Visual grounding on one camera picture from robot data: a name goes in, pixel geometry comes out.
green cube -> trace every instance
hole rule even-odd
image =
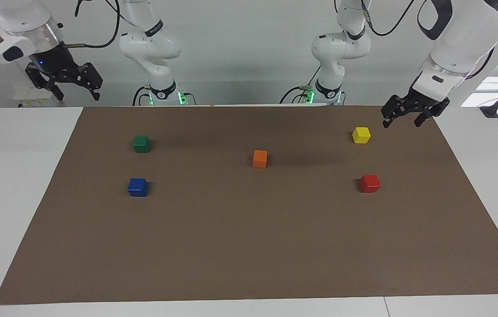
[[[149,153],[151,150],[151,141],[144,135],[136,136],[133,140],[133,149],[136,150],[136,153]]]

cube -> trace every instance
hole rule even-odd
[[[267,151],[255,150],[253,155],[253,168],[265,169],[269,153]]]
[[[366,127],[357,127],[353,132],[353,140],[356,144],[366,144],[370,140],[370,130]]]
[[[364,175],[360,179],[360,190],[363,193],[373,193],[380,189],[378,175]]]
[[[144,178],[132,178],[129,181],[128,193],[132,197],[147,197],[149,184]]]
[[[151,141],[145,135],[136,136],[133,140],[133,149],[136,153],[149,153],[151,150]]]

orange cube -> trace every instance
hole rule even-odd
[[[269,156],[269,153],[266,151],[255,150],[255,154],[253,155],[253,168],[256,169],[265,169],[266,168],[266,160]]]

blue cube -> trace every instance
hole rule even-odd
[[[144,178],[132,178],[129,181],[128,192],[133,197],[147,197],[149,185]]]

white table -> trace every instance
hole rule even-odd
[[[81,111],[0,109],[0,285]],[[450,107],[437,122],[498,227],[498,120]],[[498,295],[67,303],[0,306],[0,316],[496,317]]]

